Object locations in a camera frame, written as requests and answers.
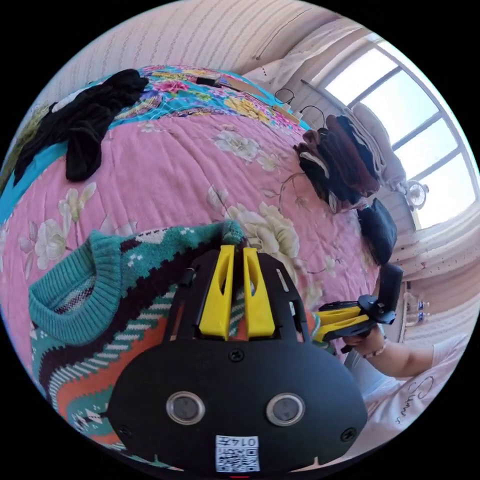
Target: qr code label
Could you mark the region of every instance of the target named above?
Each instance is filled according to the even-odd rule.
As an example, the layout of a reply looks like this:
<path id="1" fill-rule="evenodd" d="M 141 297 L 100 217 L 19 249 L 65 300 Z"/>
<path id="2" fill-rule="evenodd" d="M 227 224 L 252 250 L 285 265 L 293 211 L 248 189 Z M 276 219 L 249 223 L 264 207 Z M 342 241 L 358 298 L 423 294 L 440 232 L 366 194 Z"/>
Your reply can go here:
<path id="1" fill-rule="evenodd" d="M 215 438 L 217 472 L 259 472 L 259 438 L 257 436 L 221 436 Z"/>

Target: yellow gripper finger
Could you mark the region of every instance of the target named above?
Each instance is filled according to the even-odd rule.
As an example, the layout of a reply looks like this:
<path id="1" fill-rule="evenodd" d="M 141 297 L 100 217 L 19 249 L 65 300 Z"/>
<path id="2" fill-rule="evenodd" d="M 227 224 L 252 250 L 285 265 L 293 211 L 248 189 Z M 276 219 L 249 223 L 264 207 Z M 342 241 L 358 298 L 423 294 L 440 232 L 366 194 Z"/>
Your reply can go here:
<path id="1" fill-rule="evenodd" d="M 199 329 L 203 335 L 229 337 L 234 278 L 233 245 L 222 245 L 203 308 Z"/>
<path id="2" fill-rule="evenodd" d="M 248 339 L 271 337 L 275 332 L 275 323 L 256 248 L 243 249 L 243 281 L 246 335 Z"/>
<path id="3" fill-rule="evenodd" d="M 341 334 L 342 329 L 352 327 L 353 325 L 358 325 L 362 322 L 366 322 L 369 319 L 368 315 L 359 315 L 354 318 L 347 318 L 346 320 L 341 320 L 336 323 L 327 323 L 322 325 L 322 316 L 320 316 L 320 328 L 313 338 L 316 342 L 323 342 L 324 337 L 329 332 L 339 331 L 338 337 L 343 337 Z"/>

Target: window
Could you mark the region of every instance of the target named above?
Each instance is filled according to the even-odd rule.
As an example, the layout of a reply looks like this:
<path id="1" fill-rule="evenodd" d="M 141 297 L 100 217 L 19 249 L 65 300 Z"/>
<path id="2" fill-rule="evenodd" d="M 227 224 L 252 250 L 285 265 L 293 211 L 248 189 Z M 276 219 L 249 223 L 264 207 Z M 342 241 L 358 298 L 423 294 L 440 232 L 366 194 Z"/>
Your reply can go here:
<path id="1" fill-rule="evenodd" d="M 429 188 L 425 205 L 416 212 L 424 229 L 456 217 L 475 201 L 473 188 L 463 187 L 472 181 L 461 154 L 421 182 Z"/>
<path id="2" fill-rule="evenodd" d="M 378 50 L 370 50 L 351 63 L 341 75 L 328 84 L 326 90 L 348 105 L 396 66 L 395 62 Z"/>
<path id="3" fill-rule="evenodd" d="M 344 106 L 362 102 L 383 123 L 407 179 L 428 186 L 425 205 L 416 211 L 420 228 L 446 222 L 480 200 L 470 146 L 425 75 L 390 43 L 369 40 L 373 47 L 319 87 Z"/>
<path id="4" fill-rule="evenodd" d="M 442 118 L 415 135 L 395 153 L 406 176 L 414 178 L 457 148 L 457 142 Z"/>
<path id="5" fill-rule="evenodd" d="M 382 83 L 361 102 L 383 123 L 392 145 L 439 111 L 404 71 Z"/>

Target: fan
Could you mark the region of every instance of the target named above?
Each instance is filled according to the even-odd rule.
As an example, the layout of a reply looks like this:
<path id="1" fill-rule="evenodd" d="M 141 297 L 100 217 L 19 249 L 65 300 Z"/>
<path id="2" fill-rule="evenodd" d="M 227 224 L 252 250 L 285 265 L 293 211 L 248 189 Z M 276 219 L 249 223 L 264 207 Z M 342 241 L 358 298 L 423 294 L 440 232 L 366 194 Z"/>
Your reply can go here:
<path id="1" fill-rule="evenodd" d="M 422 184 L 416 180 L 409 180 L 407 182 L 406 201 L 410 205 L 410 210 L 420 210 L 427 200 L 427 193 L 429 192 L 427 185 Z"/>

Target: patterned sweater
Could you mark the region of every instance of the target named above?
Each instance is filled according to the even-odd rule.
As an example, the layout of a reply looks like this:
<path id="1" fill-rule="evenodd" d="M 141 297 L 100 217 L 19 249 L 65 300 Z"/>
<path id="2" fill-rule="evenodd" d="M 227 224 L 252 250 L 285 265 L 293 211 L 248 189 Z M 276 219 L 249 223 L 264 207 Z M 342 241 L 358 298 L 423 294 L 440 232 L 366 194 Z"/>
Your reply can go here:
<path id="1" fill-rule="evenodd" d="M 177 283 L 193 260 L 244 244 L 232 221 L 130 237 L 92 232 L 30 287 L 33 378 L 44 398 L 78 432 L 145 462 L 127 451 L 106 418 L 113 387 L 133 358 L 162 342 Z M 239 292 L 230 336 L 246 340 Z M 318 323 L 308 315 L 310 332 Z"/>

